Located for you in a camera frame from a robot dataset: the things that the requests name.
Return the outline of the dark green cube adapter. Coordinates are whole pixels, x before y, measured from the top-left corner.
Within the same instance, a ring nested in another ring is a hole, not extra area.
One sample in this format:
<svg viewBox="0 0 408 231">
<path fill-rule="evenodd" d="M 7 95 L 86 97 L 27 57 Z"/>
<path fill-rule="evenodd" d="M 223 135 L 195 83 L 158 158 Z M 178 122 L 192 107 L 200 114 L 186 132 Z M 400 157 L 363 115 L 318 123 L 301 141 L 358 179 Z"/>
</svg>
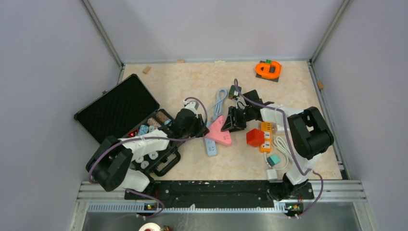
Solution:
<svg viewBox="0 0 408 231">
<path fill-rule="evenodd" d="M 240 86 L 238 86 L 238 90 L 236 90 L 235 85 L 231 85 L 231 87 L 229 89 L 229 92 L 228 92 L 228 98 L 230 100 L 237 101 L 239 99 L 239 97 L 240 97 L 239 91 L 241 91 L 241 90 L 242 90 L 242 88 Z"/>
</svg>

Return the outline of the pink triangular power strip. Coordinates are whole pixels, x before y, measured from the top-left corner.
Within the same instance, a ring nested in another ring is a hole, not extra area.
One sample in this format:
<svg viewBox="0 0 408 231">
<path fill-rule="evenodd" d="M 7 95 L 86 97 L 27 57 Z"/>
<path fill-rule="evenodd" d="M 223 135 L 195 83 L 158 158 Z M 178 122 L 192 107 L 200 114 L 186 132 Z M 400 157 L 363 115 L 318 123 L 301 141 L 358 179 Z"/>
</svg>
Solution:
<svg viewBox="0 0 408 231">
<path fill-rule="evenodd" d="M 225 146 L 232 145 L 232 138 L 230 132 L 221 131 L 225 122 L 224 116 L 220 115 L 209 127 L 209 132 L 204 136 L 206 139 L 220 143 Z"/>
</svg>

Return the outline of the red cube socket adapter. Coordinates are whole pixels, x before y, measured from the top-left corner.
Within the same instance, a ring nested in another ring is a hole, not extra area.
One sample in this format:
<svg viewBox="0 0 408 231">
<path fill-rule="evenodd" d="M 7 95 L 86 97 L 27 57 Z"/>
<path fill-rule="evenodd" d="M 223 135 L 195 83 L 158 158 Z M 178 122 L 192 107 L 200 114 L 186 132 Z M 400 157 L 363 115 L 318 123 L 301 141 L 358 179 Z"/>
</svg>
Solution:
<svg viewBox="0 0 408 231">
<path fill-rule="evenodd" d="M 265 141 L 265 134 L 259 129 L 252 129 L 246 133 L 246 143 L 252 147 L 259 147 Z"/>
</svg>

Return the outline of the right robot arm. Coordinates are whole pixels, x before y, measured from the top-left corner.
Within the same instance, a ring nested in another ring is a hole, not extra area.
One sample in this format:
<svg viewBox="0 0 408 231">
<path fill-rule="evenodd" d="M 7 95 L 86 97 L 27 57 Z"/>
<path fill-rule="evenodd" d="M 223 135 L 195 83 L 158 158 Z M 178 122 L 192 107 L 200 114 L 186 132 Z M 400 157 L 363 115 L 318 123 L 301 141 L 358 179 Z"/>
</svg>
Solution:
<svg viewBox="0 0 408 231">
<path fill-rule="evenodd" d="M 292 109 L 273 102 L 263 102 L 257 91 L 242 94 L 245 105 L 229 107 L 222 131 L 241 131 L 252 120 L 270 122 L 283 127 L 289 154 L 290 169 L 278 186 L 276 200 L 295 198 L 306 186 L 309 174 L 321 155 L 333 145 L 334 136 L 319 109 Z"/>
</svg>

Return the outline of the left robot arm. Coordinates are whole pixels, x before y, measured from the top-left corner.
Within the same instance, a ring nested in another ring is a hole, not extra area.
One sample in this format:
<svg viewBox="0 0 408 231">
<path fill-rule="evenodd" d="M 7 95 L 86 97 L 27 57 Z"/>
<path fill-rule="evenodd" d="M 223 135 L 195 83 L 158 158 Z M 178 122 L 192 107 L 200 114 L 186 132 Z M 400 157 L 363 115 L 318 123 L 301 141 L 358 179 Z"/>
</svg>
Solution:
<svg viewBox="0 0 408 231">
<path fill-rule="evenodd" d="M 107 192 L 119 188 L 136 191 L 143 199 L 152 197 L 154 186 L 150 173 L 141 167 L 133 170 L 130 164 L 137 160 L 144 162 L 151 153 L 158 154 L 155 159 L 158 163 L 174 154 L 170 163 L 173 167 L 181 158 L 178 149 L 183 143 L 208 133 L 207 121 L 207 114 L 183 108 L 168 127 L 133 138 L 107 137 L 86 165 L 88 181 L 99 184 Z"/>
</svg>

